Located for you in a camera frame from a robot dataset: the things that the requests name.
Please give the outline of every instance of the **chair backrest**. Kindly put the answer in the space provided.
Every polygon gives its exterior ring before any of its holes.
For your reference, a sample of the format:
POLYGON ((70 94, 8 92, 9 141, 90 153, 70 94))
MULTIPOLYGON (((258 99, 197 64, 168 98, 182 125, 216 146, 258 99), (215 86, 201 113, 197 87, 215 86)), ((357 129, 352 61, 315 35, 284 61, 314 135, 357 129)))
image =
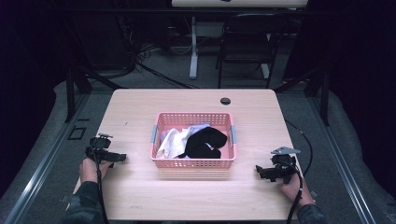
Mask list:
POLYGON ((241 13, 231 16, 223 26, 223 34, 285 34, 288 19, 280 14, 241 13))

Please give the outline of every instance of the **dark sleeve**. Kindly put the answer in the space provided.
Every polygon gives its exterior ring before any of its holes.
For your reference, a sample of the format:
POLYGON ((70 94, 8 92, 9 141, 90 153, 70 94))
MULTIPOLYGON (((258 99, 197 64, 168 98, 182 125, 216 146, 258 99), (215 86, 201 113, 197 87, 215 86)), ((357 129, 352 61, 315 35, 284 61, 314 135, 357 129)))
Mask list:
POLYGON ((98 184, 86 181, 73 195, 69 208, 62 218, 63 224, 103 223, 102 207, 99 203, 98 184))
POLYGON ((327 224, 323 212, 315 204, 306 204, 297 213, 301 224, 327 224))

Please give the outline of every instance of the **table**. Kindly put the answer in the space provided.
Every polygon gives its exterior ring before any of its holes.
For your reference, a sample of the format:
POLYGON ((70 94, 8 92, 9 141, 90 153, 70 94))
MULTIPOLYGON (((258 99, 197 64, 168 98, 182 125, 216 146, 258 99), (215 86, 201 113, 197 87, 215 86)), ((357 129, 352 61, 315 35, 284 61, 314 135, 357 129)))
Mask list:
MULTIPOLYGON (((173 0, 172 7, 305 7, 308 0, 232 0, 230 2, 220 0, 173 0)), ((197 78, 198 52, 196 42, 195 17, 191 19, 191 65, 190 79, 197 78)), ((262 74, 268 77, 268 66, 262 64, 262 74)))
POLYGON ((255 165, 273 167, 270 151, 292 147, 271 90, 117 90, 99 133, 114 136, 109 151, 127 154, 103 181, 106 212, 115 220, 286 219, 291 202, 277 183, 260 179, 255 165), (220 103, 228 97, 229 105, 220 103), (218 178, 177 178, 149 158, 160 112, 226 112, 233 116, 237 157, 218 178))

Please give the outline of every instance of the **white cloth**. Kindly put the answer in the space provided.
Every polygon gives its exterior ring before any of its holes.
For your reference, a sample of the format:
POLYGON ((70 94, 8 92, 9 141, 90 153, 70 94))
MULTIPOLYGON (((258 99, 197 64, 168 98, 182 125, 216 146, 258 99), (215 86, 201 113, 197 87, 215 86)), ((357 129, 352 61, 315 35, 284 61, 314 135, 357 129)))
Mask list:
POLYGON ((191 125, 187 129, 183 129, 179 132, 177 129, 173 128, 168 130, 162 136, 162 143, 158 149, 156 158, 157 159, 173 159, 174 157, 183 154, 186 148, 187 140, 189 137, 202 130, 203 128, 209 127, 208 123, 191 125))

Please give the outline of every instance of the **plastic basket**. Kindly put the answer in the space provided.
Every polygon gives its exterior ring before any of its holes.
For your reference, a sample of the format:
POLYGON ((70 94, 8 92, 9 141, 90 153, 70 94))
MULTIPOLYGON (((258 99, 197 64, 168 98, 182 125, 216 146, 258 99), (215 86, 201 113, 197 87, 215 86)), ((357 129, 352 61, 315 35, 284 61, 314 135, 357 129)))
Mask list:
POLYGON ((233 118, 228 113, 160 113, 155 120, 151 135, 150 157, 158 168, 214 168, 229 169, 236 158, 236 137, 233 118), (176 128, 181 131, 194 124, 209 123, 227 135, 227 142, 220 159, 157 159, 161 146, 161 135, 176 128))

